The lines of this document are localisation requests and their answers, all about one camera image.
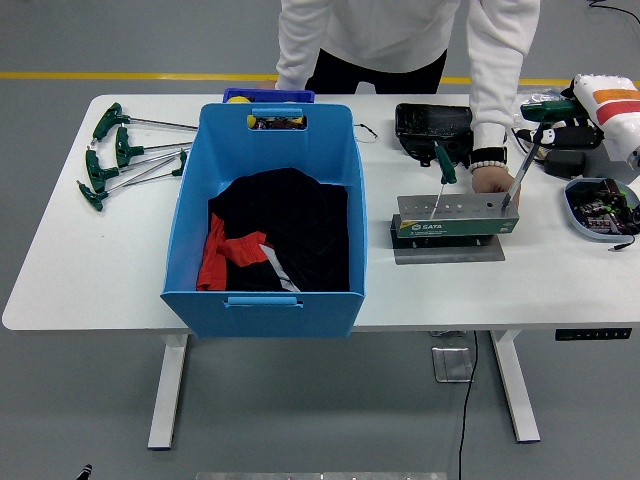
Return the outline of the robot right hand white shell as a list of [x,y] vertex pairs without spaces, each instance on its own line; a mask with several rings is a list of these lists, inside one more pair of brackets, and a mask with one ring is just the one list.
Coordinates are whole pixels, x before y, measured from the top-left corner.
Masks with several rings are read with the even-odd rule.
[[547,150],[587,150],[601,145],[612,161],[639,168],[639,90],[614,75],[578,74],[560,97],[520,106],[534,130],[518,136]]

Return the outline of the person's left hand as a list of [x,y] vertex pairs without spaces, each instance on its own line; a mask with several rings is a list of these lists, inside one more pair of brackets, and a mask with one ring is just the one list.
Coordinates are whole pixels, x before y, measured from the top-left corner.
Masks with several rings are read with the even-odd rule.
[[472,172],[472,189],[475,193],[507,193],[514,177],[503,167],[485,166]]

